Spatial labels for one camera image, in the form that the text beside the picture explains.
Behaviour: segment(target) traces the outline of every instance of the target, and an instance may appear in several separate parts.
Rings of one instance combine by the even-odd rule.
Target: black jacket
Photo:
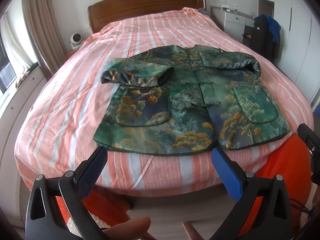
[[[266,17],[259,17],[254,22],[249,48],[274,63],[279,55],[279,47],[280,34],[278,36],[278,42],[273,42]]]

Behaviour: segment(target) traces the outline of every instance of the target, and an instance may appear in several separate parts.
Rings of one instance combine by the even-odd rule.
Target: blue gripper pad
[[[211,162],[214,168],[222,180],[222,183],[225,186],[229,196],[239,201],[243,194],[242,182],[235,174],[228,161],[230,162],[230,159],[226,160],[217,148],[212,150]]]
[[[108,152],[105,147],[101,147],[100,151],[95,155],[93,159],[89,158],[87,162],[90,162],[86,171],[83,173],[78,181],[78,197],[83,199],[89,196],[94,184],[97,182],[104,166],[107,163]]]

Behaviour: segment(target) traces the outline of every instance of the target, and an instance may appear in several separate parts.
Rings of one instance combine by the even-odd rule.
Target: blue clothing
[[[316,114],[320,117],[320,105],[316,107]]]
[[[272,41],[278,43],[278,36],[279,36],[279,32],[281,30],[280,24],[275,19],[273,19],[271,16],[265,15],[265,14],[261,14],[261,15],[255,17],[254,20],[259,19],[261,16],[265,16],[265,18],[267,19],[267,22],[269,25],[269,31],[272,34]]]

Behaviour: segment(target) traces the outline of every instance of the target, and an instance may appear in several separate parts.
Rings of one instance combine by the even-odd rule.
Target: green jacket
[[[93,138],[113,151],[166,156],[278,140],[290,128],[259,76],[253,56],[200,45],[113,59],[101,82],[120,85]]]

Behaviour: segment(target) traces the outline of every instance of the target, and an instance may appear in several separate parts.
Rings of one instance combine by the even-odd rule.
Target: curtain
[[[33,64],[12,33],[7,13],[0,19],[0,31],[4,49],[17,76],[22,75]]]
[[[51,0],[22,0],[22,8],[37,60],[49,79],[66,61]]]

